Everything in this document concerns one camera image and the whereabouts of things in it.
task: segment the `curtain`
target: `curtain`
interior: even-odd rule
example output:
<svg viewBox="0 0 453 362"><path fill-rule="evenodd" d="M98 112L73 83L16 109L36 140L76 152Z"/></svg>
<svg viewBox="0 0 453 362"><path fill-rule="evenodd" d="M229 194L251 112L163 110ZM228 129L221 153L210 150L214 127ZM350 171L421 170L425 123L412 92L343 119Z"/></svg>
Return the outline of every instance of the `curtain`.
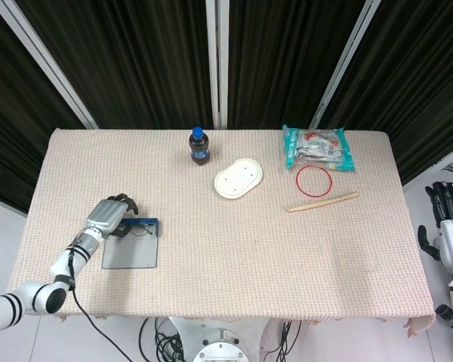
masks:
<svg viewBox="0 0 453 362"><path fill-rule="evenodd" d="M387 132L403 183L453 151L453 1L381 2L319 125L333 127Z"/></svg>
<svg viewBox="0 0 453 362"><path fill-rule="evenodd" d="M230 0L228 128L308 127L364 0Z"/></svg>
<svg viewBox="0 0 453 362"><path fill-rule="evenodd" d="M213 127L204 1L17 3L99 127Z"/></svg>
<svg viewBox="0 0 453 362"><path fill-rule="evenodd" d="M56 127L83 128L0 16L0 201L28 210Z"/></svg>

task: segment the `plastic bottle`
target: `plastic bottle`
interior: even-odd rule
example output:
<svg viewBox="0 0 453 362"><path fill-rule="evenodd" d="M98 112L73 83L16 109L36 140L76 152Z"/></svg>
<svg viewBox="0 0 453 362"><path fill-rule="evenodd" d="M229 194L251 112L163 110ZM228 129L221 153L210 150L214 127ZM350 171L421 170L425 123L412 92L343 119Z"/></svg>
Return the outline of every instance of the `plastic bottle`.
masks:
<svg viewBox="0 0 453 362"><path fill-rule="evenodd" d="M194 127L190 136L191 159L200 166L210 161L208 136L201 127Z"/></svg>

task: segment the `plastic package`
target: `plastic package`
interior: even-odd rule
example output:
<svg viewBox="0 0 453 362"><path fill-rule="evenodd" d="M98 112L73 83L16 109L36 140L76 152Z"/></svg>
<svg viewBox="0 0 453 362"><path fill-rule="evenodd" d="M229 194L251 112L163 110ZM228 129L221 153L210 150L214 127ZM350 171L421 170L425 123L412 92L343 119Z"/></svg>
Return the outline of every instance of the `plastic package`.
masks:
<svg viewBox="0 0 453 362"><path fill-rule="evenodd" d="M283 126L285 166L319 162L330 170L352 171L354 160L344 129L302 130Z"/></svg>

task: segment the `white floor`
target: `white floor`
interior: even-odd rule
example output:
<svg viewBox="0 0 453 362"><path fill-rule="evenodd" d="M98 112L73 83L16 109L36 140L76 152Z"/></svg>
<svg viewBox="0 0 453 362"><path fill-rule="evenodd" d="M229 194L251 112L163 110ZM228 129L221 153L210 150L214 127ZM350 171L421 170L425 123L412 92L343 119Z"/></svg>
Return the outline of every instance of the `white floor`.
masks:
<svg viewBox="0 0 453 362"><path fill-rule="evenodd" d="M423 187L407 195L413 227L423 223L434 238L434 220ZM6 291L8 278L25 219L0 207L0 294ZM449 276L428 256L421 255L435 305L449 302L446 285ZM107 318L97 325L115 340L134 361L141 361L137 348L139 318ZM273 321L262 339L262 351L276 347L277 321ZM379 361L379 362L451 362L453 361L453 331L435 323L427 332L408 339L402 328L405 321L382 323L373 319L352 319L323 322L305 326L288 361ZM153 326L146 325L143 335L146 356L156 361ZM56 317L26 316L17 326L0 333L0 361L120 361L122 356L94 331L83 316L73 316L62 322ZM270 355L267 361L274 361Z"/></svg>

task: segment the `red rubber band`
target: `red rubber band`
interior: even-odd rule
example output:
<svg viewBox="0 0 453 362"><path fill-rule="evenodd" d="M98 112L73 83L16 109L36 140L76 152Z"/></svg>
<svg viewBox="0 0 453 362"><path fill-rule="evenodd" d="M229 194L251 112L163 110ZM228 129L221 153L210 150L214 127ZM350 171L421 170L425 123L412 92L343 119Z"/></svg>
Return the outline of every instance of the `red rubber band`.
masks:
<svg viewBox="0 0 453 362"><path fill-rule="evenodd" d="M322 170L325 172L325 174L327 175L327 177L329 178L329 187L327 188L327 191L325 191L323 194L321 195L312 195L312 194L309 194L308 192L305 192L301 187L300 187L300 184L299 184L299 175L300 173L305 170L306 168L308 167L313 167L313 168L318 168L319 170ZM297 172L297 176L295 177L295 182L297 183L297 187L299 188L300 192L302 192L304 195L307 195L311 198L321 198L322 196L326 196L332 189L332 177L331 175L329 174L329 172L327 172L327 170L325 168L322 168L322 167L319 167L319 166L314 166L313 164L308 164L307 166L304 166L302 167L299 172Z"/></svg>

